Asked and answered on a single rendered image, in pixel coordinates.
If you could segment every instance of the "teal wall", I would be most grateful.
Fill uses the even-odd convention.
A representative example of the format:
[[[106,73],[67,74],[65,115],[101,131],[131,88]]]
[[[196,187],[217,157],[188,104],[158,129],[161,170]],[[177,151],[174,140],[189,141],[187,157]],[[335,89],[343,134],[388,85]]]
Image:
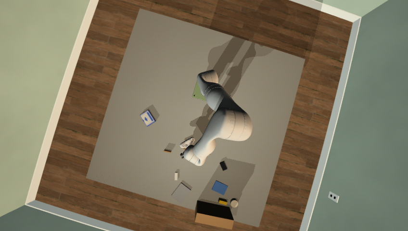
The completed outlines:
[[[363,17],[388,0],[315,0]]]
[[[89,0],[1,2],[0,216],[26,203],[88,4]]]
[[[2,231],[100,231],[100,229],[22,206],[0,217]]]
[[[309,231],[408,230],[407,9],[388,0],[361,19]]]

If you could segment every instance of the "speckled shoe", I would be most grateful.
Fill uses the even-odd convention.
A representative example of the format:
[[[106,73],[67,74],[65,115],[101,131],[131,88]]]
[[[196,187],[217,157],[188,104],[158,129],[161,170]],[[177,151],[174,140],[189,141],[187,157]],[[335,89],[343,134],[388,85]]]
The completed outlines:
[[[195,139],[194,137],[188,138],[187,140],[183,141],[180,144],[181,148],[187,148],[188,146],[192,145],[194,143]]]

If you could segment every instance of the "electrical outlet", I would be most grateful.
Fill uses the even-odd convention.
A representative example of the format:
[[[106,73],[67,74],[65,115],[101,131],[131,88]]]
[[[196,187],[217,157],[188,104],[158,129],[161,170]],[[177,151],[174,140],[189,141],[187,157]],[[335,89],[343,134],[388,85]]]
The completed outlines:
[[[336,202],[336,203],[339,202],[339,196],[336,195],[336,194],[334,194],[334,193],[332,193],[332,192],[329,192],[329,198],[330,198],[331,200],[333,200],[334,202]]]

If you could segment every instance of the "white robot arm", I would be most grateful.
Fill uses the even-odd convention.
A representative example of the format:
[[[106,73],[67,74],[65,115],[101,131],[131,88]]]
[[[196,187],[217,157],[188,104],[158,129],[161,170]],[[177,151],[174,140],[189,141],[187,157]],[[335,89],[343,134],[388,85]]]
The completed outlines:
[[[216,147],[216,138],[230,141],[245,141],[252,134],[252,121],[218,84],[218,75],[214,70],[198,74],[197,81],[208,106],[216,111],[208,123],[203,136],[195,145],[186,148],[181,157],[191,163],[202,166],[206,158]]]

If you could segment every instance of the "green board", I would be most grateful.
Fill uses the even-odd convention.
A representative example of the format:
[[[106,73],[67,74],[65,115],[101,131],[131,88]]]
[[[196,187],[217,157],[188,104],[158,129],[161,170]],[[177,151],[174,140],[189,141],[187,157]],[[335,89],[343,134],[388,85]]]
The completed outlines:
[[[198,82],[195,82],[194,92],[192,93],[192,97],[205,101],[205,97],[200,92],[200,87],[198,86]]]

